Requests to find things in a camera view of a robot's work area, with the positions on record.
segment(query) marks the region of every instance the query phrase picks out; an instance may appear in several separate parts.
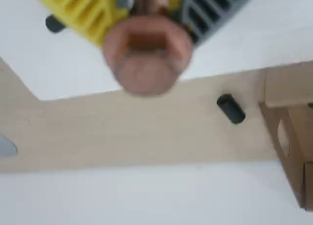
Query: wooden board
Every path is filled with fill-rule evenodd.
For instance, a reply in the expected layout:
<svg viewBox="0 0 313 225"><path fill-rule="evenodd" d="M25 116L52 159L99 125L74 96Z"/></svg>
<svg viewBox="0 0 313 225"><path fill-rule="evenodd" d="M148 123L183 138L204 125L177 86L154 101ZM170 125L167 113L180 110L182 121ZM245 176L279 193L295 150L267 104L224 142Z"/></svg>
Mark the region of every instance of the wooden board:
<svg viewBox="0 0 313 225"><path fill-rule="evenodd" d="M276 159L258 107L263 72L182 82L161 98L41 102L1 62L0 134L19 153L0 158L0 172ZM228 92L246 112L238 126L216 105Z"/></svg>

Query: yellow plastic part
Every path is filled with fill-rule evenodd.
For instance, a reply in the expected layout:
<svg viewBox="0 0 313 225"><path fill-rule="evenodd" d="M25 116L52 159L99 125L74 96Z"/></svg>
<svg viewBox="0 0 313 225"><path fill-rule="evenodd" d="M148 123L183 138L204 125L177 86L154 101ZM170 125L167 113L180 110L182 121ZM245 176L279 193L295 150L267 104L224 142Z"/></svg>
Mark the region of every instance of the yellow plastic part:
<svg viewBox="0 0 313 225"><path fill-rule="evenodd" d="M128 16L115 0L40 0L66 26L102 48L107 31ZM180 0L170 0L170 10L179 9Z"/></svg>

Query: plywood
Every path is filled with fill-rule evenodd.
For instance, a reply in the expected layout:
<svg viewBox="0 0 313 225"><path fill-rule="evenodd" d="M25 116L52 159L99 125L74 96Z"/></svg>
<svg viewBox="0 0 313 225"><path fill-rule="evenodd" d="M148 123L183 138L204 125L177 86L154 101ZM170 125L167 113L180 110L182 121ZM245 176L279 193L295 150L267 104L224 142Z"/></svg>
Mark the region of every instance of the plywood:
<svg viewBox="0 0 313 225"><path fill-rule="evenodd" d="M161 97L122 91L41 102L0 65L0 134L17 157L0 172L276 159L258 108L262 70L195 79ZM246 112L235 126L216 105L230 92Z"/></svg>
<svg viewBox="0 0 313 225"><path fill-rule="evenodd" d="M266 82L266 90L269 92L265 94L267 106L292 106L311 102L312 78L312 62L269 69Z"/></svg>

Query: white surface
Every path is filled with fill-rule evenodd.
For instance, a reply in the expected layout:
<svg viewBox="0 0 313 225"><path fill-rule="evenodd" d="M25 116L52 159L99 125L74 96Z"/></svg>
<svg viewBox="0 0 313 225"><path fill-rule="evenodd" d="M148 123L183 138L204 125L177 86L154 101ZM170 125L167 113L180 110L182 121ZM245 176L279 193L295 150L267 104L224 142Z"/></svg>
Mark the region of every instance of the white surface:
<svg viewBox="0 0 313 225"><path fill-rule="evenodd" d="M0 175L3 225L311 225L276 162Z"/></svg>
<svg viewBox="0 0 313 225"><path fill-rule="evenodd" d="M312 0L252 0L200 47L184 79L313 59ZM41 100L119 89L100 51L53 35L36 0L0 0L0 56Z"/></svg>

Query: black knob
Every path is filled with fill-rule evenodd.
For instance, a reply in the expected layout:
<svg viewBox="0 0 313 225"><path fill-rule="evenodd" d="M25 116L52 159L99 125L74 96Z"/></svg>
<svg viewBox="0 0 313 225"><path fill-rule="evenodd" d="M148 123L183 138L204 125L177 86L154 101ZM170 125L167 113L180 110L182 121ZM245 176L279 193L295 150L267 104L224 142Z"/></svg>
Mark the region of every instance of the black knob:
<svg viewBox="0 0 313 225"><path fill-rule="evenodd" d="M53 15L46 18L45 25L52 33L59 33L66 28L66 26L58 21Z"/></svg>
<svg viewBox="0 0 313 225"><path fill-rule="evenodd" d="M240 124L246 118L246 114L231 94L223 94L219 97L217 105L234 124Z"/></svg>

